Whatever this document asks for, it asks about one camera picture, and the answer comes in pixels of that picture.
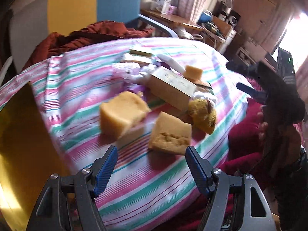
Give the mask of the person's right hand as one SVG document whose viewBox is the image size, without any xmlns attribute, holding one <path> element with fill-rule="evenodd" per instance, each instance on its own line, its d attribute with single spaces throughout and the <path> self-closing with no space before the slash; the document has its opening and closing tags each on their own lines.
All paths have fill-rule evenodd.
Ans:
<svg viewBox="0 0 308 231">
<path fill-rule="evenodd" d="M 266 131 L 267 131 L 267 128 L 268 128 L 268 123 L 264 121 L 263 112 L 258 112 L 257 117 L 259 119 L 259 125 L 258 125 L 259 134 L 258 134 L 258 137 L 259 137 L 260 141 L 263 141 L 266 138 Z"/>
</svg>

